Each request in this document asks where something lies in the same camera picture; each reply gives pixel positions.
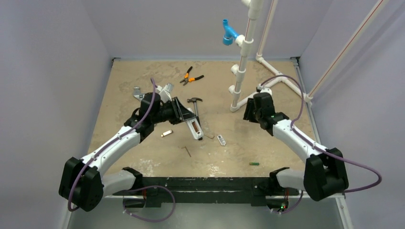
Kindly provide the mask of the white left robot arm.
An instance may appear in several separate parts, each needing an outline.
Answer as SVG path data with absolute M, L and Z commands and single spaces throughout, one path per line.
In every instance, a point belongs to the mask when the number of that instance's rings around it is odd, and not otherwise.
M 93 210 L 101 199 L 120 191 L 137 195 L 142 190 L 141 175 L 125 167 L 116 174 L 106 175 L 109 168 L 127 151 L 142 143 L 155 125 L 169 122 L 186 123 L 195 140 L 203 138 L 199 118 L 192 109 L 181 104 L 177 97 L 147 93 L 140 107 L 119 131 L 94 152 L 77 159 L 72 157 L 64 165 L 58 193 L 68 201 L 68 209 Z

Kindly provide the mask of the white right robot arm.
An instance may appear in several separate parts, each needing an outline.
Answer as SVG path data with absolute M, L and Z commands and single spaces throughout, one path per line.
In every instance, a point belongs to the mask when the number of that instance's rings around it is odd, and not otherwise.
M 271 172 L 268 188 L 272 193 L 280 194 L 286 188 L 293 188 L 305 191 L 314 201 L 320 201 L 349 187 L 342 152 L 316 143 L 297 129 L 288 116 L 276 112 L 270 93 L 261 92 L 249 98 L 244 119 L 258 123 L 305 163 L 303 171 L 283 167 Z

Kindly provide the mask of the white remote battery cover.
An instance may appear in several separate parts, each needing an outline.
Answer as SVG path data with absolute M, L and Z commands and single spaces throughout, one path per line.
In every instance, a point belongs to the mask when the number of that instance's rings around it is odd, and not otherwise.
M 226 141 L 225 141 L 225 139 L 223 138 L 222 135 L 218 135 L 217 139 L 218 139 L 221 146 L 226 146 Z

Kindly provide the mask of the white air conditioner remote control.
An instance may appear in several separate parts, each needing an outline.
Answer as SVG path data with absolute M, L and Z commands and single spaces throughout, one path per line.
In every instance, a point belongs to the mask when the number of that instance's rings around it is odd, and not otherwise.
M 203 139 L 203 131 L 201 129 L 200 123 L 198 121 L 198 116 L 192 111 L 191 108 L 187 108 L 191 113 L 191 117 L 185 120 L 193 138 L 195 140 L 201 141 Z

